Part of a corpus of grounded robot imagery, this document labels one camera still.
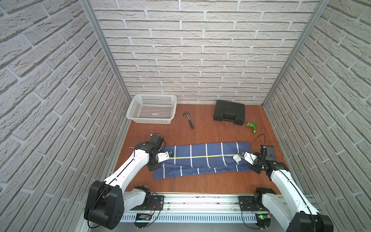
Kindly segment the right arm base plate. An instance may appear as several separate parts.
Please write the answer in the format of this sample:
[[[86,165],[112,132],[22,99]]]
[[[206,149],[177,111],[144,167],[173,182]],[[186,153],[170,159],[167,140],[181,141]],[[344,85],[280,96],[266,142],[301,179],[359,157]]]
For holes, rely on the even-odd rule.
[[[269,212],[263,205],[262,198],[256,199],[254,196],[242,195],[238,196],[238,201],[241,211]]]

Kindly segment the right electronics board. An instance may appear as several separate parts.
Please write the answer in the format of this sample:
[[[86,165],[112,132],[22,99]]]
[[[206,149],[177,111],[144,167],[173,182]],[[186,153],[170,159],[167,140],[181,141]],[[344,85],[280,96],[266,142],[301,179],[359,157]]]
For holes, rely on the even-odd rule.
[[[269,215],[255,214],[256,216],[256,225],[262,228],[269,227],[271,223],[271,218]]]

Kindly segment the aluminium corner post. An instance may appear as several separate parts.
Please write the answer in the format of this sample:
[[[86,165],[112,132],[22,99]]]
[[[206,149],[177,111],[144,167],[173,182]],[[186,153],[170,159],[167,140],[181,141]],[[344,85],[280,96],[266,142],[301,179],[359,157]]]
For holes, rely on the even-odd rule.
[[[108,42],[107,42],[107,40],[104,36],[103,30],[102,30],[102,28],[99,24],[99,20],[97,19],[96,15],[95,15],[93,7],[92,7],[90,1],[88,1],[88,0],[81,0],[80,3],[81,3],[81,5],[84,9],[85,14],[87,15],[87,18],[88,18],[88,20],[89,20],[89,22],[92,26],[92,29],[94,30],[96,38],[97,38],[99,44],[101,45],[101,48],[102,48],[102,50],[103,50],[103,52],[104,52],[104,54],[107,58],[108,64],[110,65],[110,67],[113,71],[113,74],[114,74],[115,78],[117,79],[121,90],[123,91],[125,99],[128,101],[128,103],[130,103],[131,102],[131,97],[130,97],[129,92],[128,92],[126,86],[125,86],[125,83],[123,81],[123,78],[121,76],[119,68],[118,68],[118,66],[116,64],[116,61],[114,59],[113,53],[110,50]]]
[[[275,79],[272,87],[270,88],[266,98],[264,99],[263,103],[261,104],[262,107],[266,107],[269,100],[272,98],[273,94],[275,93],[276,89],[278,88],[279,84],[281,83],[282,79],[284,78],[286,72],[291,67],[293,61],[295,60],[296,56],[301,51],[302,47],[304,46],[305,42],[307,41],[309,35],[311,34],[314,27],[317,25],[318,21],[320,20],[324,10],[328,6],[330,0],[320,0],[311,15],[309,21],[306,23],[301,35],[299,36],[297,42],[295,43],[291,53],[289,54],[284,66],[282,67],[281,71],[279,72],[277,78]]]

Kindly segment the aluminium corner post right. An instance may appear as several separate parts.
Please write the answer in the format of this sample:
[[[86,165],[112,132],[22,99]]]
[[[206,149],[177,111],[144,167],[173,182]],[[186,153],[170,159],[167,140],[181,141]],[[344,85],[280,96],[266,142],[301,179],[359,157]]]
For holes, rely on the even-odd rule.
[[[264,99],[263,103],[261,104],[262,107],[266,107],[269,100],[272,98],[273,94],[275,93],[276,89],[278,88],[279,84],[281,83],[282,79],[284,78],[286,72],[291,67],[293,61],[295,60],[296,56],[301,51],[302,47],[304,46],[305,42],[307,41],[309,35],[311,34],[314,27],[317,25],[318,21],[320,20],[324,10],[328,6],[330,0],[320,0],[311,15],[309,21],[306,23],[301,35],[299,36],[297,42],[295,43],[291,53],[289,54],[284,66],[282,67],[281,71],[279,72],[277,78],[275,79],[272,87],[270,88],[266,98]]]

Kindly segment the blue striped pillowcase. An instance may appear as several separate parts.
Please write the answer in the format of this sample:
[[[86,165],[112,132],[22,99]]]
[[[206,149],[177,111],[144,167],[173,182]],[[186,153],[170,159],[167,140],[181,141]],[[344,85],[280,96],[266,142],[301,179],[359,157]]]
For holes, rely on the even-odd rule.
[[[252,153],[248,142],[169,146],[165,151],[172,151],[174,156],[153,172],[154,179],[250,171],[250,164],[233,158],[240,152]]]

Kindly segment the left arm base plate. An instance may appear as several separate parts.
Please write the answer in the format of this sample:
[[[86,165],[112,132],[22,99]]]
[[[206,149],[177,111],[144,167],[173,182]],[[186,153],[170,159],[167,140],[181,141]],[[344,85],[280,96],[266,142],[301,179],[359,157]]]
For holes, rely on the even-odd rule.
[[[148,200],[145,200],[145,202],[140,205],[136,206],[131,211],[160,211],[163,210],[163,205],[164,205],[164,195],[151,195]]]

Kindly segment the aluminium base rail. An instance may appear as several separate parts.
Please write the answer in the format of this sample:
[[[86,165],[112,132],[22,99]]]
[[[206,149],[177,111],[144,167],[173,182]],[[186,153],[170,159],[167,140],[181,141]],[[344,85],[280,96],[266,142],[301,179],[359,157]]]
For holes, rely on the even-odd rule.
[[[270,212],[241,211],[238,196],[228,194],[160,194],[164,195],[164,205],[155,222],[242,222],[257,223],[255,214],[273,216]],[[282,195],[279,200],[286,204]],[[131,211],[132,221],[140,211]]]

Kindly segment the left electronics board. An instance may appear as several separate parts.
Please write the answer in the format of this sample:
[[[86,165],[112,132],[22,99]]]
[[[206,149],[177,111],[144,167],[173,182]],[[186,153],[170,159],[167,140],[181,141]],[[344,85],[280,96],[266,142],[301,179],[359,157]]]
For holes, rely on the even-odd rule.
[[[152,220],[152,214],[137,213],[135,217],[135,222],[147,222]]]

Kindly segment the black plastic tool case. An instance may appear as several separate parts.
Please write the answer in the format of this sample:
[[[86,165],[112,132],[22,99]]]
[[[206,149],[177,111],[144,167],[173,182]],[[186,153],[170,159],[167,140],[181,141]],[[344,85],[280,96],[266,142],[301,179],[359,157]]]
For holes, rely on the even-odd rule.
[[[244,125],[245,105],[236,102],[217,100],[214,109],[214,120]]]

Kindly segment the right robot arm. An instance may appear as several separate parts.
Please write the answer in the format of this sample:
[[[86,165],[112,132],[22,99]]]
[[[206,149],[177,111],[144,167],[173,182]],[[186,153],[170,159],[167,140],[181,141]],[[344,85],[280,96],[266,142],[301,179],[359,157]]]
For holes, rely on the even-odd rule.
[[[257,188],[254,204],[258,209],[266,208],[276,218],[286,232],[333,232],[334,224],[329,216],[321,214],[305,197],[295,183],[288,167],[283,162],[267,158],[266,147],[261,153],[243,154],[251,164],[250,170],[257,174],[265,171],[281,195],[286,200],[283,204],[271,188]]]

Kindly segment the aluminium corner post left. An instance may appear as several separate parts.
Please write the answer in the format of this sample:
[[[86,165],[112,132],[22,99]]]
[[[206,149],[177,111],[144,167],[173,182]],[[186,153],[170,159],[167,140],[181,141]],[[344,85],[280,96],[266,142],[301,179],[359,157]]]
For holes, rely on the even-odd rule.
[[[113,53],[110,50],[108,42],[107,42],[107,40],[104,36],[103,30],[102,30],[102,28],[99,24],[99,20],[97,19],[96,15],[95,15],[93,7],[92,7],[90,1],[88,1],[88,0],[81,0],[80,3],[81,3],[81,5],[84,9],[85,14],[87,15],[87,18],[88,18],[88,20],[89,20],[89,22],[92,26],[92,29],[94,30],[96,38],[97,38],[99,44],[101,45],[101,48],[102,48],[102,50],[103,50],[103,52],[104,52],[104,54],[107,58],[108,64],[110,65],[110,67],[113,71],[113,74],[114,74],[115,78],[117,79],[121,90],[123,91],[125,99],[128,101],[128,103],[130,103],[131,102],[131,97],[130,97],[129,92],[128,92],[126,86],[125,86],[125,83],[123,81],[123,78],[121,76],[119,68],[118,68],[118,66],[116,64],[116,61],[114,59]]]

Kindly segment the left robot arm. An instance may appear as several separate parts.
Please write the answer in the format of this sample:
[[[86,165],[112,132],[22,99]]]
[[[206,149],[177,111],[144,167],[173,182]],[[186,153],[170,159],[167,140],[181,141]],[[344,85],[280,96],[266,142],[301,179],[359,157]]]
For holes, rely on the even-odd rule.
[[[136,145],[130,157],[112,175],[91,185],[84,212],[89,228],[102,226],[112,230],[123,215],[133,209],[140,210],[134,222],[140,229],[158,219],[163,209],[163,196],[152,193],[146,185],[136,186],[130,192],[125,190],[144,166],[153,171],[173,157],[173,152],[165,151],[165,147],[163,136],[153,134],[149,141]]]

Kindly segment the white plastic basket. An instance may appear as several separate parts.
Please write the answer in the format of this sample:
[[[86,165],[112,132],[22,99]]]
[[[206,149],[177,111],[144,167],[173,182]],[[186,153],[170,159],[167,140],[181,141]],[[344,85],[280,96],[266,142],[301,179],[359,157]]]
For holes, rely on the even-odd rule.
[[[137,94],[128,107],[126,118],[139,124],[171,124],[176,106],[175,95]]]

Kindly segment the electronics board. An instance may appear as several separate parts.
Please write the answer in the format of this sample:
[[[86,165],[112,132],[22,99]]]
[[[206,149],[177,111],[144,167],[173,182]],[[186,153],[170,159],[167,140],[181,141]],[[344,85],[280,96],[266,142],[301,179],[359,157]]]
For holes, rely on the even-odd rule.
[[[152,214],[137,213],[135,217],[135,222],[147,222],[152,220]]]
[[[255,214],[256,216],[256,225],[262,228],[269,227],[271,223],[271,218],[269,215]]]

